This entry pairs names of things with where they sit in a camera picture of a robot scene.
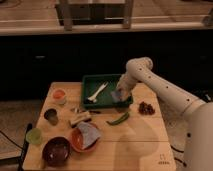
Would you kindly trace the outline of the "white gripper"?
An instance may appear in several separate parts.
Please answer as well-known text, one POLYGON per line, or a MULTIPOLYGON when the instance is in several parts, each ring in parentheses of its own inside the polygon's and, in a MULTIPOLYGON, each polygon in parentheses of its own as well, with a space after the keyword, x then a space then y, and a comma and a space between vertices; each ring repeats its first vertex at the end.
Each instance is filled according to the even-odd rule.
POLYGON ((127 73, 122 74, 116 86, 116 90, 120 93, 120 99, 126 100, 136 84, 137 80, 131 75, 127 73))

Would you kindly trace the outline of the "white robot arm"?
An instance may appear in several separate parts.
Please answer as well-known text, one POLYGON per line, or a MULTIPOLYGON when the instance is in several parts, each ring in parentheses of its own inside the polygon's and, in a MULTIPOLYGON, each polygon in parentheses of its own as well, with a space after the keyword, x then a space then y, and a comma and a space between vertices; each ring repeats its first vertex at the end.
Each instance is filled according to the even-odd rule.
POLYGON ((116 89, 126 100, 138 82, 143 82, 188 122, 182 171, 213 171, 213 102, 205 102, 152 72, 149 57, 130 59, 116 89))

